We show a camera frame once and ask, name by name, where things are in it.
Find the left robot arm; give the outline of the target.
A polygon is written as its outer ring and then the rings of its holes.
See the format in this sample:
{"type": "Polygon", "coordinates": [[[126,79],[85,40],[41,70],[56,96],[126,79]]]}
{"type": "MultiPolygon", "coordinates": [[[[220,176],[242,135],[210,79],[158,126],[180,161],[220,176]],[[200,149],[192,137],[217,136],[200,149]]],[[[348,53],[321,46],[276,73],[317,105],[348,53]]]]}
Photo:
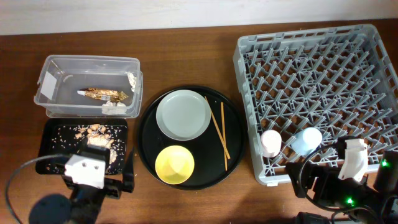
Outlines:
{"type": "Polygon", "coordinates": [[[105,148],[88,147],[68,156],[62,179],[71,196],[51,194],[40,199],[29,213],[29,223],[95,223],[106,197],[119,199],[123,192],[133,192],[133,157],[128,155],[122,179],[115,180],[105,177],[109,159],[105,148]]]}

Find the light blue cup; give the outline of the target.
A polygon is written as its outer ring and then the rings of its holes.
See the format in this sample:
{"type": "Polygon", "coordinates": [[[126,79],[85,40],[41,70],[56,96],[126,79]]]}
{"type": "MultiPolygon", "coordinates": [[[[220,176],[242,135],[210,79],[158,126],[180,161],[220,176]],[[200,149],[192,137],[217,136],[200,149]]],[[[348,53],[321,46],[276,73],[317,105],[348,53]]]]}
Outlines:
{"type": "Polygon", "coordinates": [[[322,142],[322,134],[317,128],[306,128],[298,132],[291,148],[301,156],[312,153],[322,142]]]}

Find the white napkin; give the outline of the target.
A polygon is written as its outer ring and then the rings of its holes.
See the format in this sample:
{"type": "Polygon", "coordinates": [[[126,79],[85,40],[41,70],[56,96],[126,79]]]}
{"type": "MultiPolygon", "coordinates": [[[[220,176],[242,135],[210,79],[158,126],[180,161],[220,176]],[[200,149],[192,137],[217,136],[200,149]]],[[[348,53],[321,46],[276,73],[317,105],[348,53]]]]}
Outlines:
{"type": "MultiPolygon", "coordinates": [[[[131,86],[131,91],[134,93],[136,89],[137,77],[135,77],[131,72],[126,72],[126,75],[131,86]]],[[[107,101],[105,104],[103,104],[102,113],[105,115],[124,115],[126,114],[127,109],[121,109],[121,107],[125,106],[126,105],[121,102],[113,103],[111,101],[107,101]]]]}

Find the pink cup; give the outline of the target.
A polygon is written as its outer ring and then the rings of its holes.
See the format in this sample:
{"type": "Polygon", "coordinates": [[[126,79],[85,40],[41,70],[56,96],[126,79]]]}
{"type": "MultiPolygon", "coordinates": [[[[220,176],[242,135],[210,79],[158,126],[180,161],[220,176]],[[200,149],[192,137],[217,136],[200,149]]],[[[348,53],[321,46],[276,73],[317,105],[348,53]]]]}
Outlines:
{"type": "Polygon", "coordinates": [[[281,135],[275,130],[264,131],[261,134],[261,144],[264,157],[275,157],[281,150],[281,135]]]}

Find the brown snack wrapper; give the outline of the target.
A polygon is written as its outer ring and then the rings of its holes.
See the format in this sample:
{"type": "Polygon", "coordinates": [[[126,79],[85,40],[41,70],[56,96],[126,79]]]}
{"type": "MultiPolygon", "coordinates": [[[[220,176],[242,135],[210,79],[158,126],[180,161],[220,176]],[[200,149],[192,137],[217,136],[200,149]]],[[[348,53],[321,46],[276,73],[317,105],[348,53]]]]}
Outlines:
{"type": "Polygon", "coordinates": [[[100,88],[85,88],[78,90],[77,93],[82,96],[87,96],[92,99],[120,102],[127,99],[129,96],[122,91],[117,90],[106,90],[100,88]]]}

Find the food scraps and rice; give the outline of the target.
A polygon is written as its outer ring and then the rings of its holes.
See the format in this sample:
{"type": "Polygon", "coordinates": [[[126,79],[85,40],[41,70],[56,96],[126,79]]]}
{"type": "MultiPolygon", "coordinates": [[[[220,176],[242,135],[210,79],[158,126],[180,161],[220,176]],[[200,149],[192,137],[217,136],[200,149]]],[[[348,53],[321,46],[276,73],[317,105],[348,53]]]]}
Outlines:
{"type": "Polygon", "coordinates": [[[112,144],[115,142],[115,137],[111,134],[112,130],[113,128],[109,128],[102,124],[92,124],[87,127],[82,126],[79,127],[74,138],[77,140],[86,138],[88,140],[88,144],[109,149],[109,163],[112,164],[117,158],[117,152],[112,147],[112,144]]]}

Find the grey round plate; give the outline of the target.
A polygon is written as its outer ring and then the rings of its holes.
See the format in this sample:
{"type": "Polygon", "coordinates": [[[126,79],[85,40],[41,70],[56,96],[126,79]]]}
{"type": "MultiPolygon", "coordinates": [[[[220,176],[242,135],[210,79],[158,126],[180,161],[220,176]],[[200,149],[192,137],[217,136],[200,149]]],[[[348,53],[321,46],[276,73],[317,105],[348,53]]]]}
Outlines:
{"type": "Polygon", "coordinates": [[[175,90],[161,99],[155,118],[158,127],[167,137],[189,141],[206,131],[211,110],[201,94],[192,90],[175,90]]]}

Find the yellow bowl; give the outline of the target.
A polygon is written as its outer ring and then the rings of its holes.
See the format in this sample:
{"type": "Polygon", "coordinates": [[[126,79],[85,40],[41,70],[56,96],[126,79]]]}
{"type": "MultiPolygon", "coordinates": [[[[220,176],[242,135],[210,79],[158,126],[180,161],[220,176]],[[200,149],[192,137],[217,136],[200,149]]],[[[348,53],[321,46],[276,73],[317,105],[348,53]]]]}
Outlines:
{"type": "Polygon", "coordinates": [[[164,148],[155,160],[155,172],[166,184],[177,185],[188,180],[193,174],[195,161],[192,153],[183,146],[164,148]]]}

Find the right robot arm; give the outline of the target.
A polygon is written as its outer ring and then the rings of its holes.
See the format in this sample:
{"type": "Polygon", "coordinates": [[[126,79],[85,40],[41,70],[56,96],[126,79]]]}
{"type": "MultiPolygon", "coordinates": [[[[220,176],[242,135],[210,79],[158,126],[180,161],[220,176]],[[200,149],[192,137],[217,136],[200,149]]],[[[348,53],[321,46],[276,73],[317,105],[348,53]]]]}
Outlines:
{"type": "Polygon", "coordinates": [[[355,222],[397,223],[397,153],[383,153],[374,185],[368,178],[338,178],[337,167],[290,162],[285,167],[295,195],[329,212],[344,213],[355,222]]]}

